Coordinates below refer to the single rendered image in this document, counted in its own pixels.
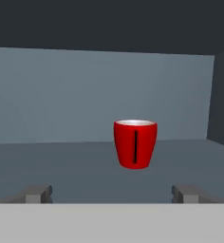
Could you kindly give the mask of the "red mug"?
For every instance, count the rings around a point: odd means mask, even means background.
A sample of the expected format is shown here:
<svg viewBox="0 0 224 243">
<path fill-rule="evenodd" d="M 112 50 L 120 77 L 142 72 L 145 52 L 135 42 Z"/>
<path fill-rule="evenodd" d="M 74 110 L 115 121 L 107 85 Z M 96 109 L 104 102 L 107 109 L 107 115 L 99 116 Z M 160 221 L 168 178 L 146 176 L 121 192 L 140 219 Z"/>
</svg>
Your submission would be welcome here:
<svg viewBox="0 0 224 243">
<path fill-rule="evenodd" d="M 158 124 L 154 121 L 115 121 L 114 142 L 120 165 L 129 169 L 148 167 L 157 135 Z"/>
</svg>

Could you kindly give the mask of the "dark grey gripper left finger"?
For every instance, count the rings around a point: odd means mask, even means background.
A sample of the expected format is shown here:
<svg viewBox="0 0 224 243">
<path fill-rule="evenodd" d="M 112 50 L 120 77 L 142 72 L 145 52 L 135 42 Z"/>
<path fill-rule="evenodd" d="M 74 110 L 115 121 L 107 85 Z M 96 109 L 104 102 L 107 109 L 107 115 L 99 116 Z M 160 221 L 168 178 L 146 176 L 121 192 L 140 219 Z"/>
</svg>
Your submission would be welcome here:
<svg viewBox="0 0 224 243">
<path fill-rule="evenodd" d="M 0 203 L 51 203 L 52 186 L 47 184 L 30 185 L 14 196 L 0 198 Z"/>
</svg>

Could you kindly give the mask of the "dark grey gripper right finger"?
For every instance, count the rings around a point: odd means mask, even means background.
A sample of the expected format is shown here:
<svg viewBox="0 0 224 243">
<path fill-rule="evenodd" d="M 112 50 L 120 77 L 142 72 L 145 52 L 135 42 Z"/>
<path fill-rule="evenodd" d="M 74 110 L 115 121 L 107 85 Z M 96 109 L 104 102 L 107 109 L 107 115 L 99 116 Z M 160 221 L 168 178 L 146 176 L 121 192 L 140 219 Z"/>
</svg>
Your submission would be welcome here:
<svg viewBox="0 0 224 243">
<path fill-rule="evenodd" d="M 210 196 L 192 185 L 173 185 L 173 203 L 224 203 L 224 198 Z"/>
</svg>

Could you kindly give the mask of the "grey cabinet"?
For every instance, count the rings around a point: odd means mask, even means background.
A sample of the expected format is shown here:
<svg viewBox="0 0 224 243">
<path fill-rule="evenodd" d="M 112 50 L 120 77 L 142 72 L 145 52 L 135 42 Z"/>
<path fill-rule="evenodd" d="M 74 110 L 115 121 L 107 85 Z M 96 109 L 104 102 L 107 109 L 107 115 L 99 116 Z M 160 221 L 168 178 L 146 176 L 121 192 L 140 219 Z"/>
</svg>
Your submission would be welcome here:
<svg viewBox="0 0 224 243">
<path fill-rule="evenodd" d="M 120 165 L 114 122 L 158 124 L 148 167 Z M 224 0 L 0 0 L 0 198 L 224 198 Z"/>
</svg>

